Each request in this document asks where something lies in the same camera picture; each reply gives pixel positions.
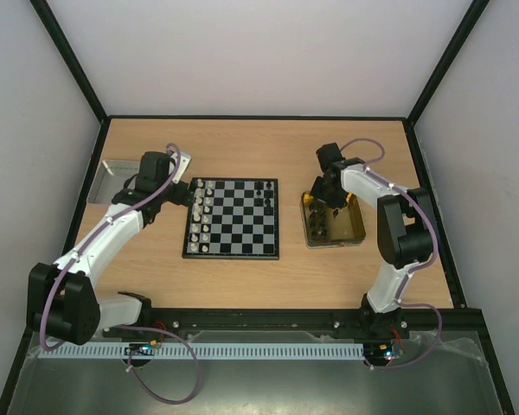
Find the gold tin box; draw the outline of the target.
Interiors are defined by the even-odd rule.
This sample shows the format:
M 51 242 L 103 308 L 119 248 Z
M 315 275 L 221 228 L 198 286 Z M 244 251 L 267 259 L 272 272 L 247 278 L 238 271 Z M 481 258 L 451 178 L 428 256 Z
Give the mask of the gold tin box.
M 325 202 L 303 192 L 300 210 L 305 244 L 310 249 L 359 246 L 366 238 L 359 201 L 349 194 L 342 208 L 331 208 Z

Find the black silver chess board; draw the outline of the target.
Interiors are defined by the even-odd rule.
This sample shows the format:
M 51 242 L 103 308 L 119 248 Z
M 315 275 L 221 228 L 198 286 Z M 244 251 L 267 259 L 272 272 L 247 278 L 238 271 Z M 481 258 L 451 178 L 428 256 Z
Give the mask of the black silver chess board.
M 276 178 L 195 177 L 182 257 L 280 258 L 279 181 Z M 202 241 L 207 233 L 208 242 Z M 208 244 L 208 252 L 200 252 Z

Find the silver tin lid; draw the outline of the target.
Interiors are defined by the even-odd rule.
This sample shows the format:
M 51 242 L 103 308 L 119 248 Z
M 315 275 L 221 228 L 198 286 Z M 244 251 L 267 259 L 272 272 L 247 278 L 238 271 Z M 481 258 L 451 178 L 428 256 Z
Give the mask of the silver tin lid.
M 139 161 L 106 159 L 100 162 L 86 202 L 93 205 L 110 205 L 125 182 L 136 175 Z

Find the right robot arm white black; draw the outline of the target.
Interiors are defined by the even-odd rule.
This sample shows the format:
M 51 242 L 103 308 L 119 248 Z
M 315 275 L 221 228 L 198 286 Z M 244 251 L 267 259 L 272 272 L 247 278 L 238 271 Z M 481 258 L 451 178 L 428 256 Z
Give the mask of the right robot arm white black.
M 316 151 L 322 175 L 310 191 L 334 211 L 345 209 L 356 197 L 376 210 L 376 242 L 382 258 L 373 286 L 362 297 L 359 327 L 376 339 L 391 335 L 401 323 L 403 294 L 415 272 L 432 265 L 439 254 L 439 237 L 428 191 L 406 188 L 373 171 L 371 165 L 385 156 L 385 150 L 371 160 L 347 159 L 336 143 Z

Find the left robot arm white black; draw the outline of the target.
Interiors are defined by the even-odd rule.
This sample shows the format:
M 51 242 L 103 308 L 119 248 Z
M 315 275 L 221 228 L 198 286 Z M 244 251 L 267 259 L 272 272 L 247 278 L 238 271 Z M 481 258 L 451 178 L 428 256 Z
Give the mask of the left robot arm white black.
M 27 325 L 43 350 L 65 342 L 83 345 L 101 330 L 138 321 L 143 297 L 118 293 L 99 299 L 95 288 L 122 247 L 154 223 L 164 203 L 183 203 L 188 186 L 181 178 L 190 160 L 176 144 L 145 152 L 135 179 L 113 196 L 98 224 L 53 264 L 31 269 Z

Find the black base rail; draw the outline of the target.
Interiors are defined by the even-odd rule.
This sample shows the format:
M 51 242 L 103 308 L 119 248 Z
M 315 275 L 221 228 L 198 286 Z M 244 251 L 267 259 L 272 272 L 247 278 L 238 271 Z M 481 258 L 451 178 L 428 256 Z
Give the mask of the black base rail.
M 124 329 L 118 322 L 98 327 L 98 314 L 71 313 L 65 321 L 52 317 L 47 333 L 82 345 L 96 336 L 150 339 L 146 328 L 165 327 L 175 335 L 200 331 L 304 331 L 355 342 L 389 342 L 407 339 L 414 331 L 443 330 L 487 333 L 483 314 L 476 309 L 438 309 L 415 306 L 385 315 L 361 307 L 356 310 L 213 310 L 153 308 L 145 304 L 137 321 Z

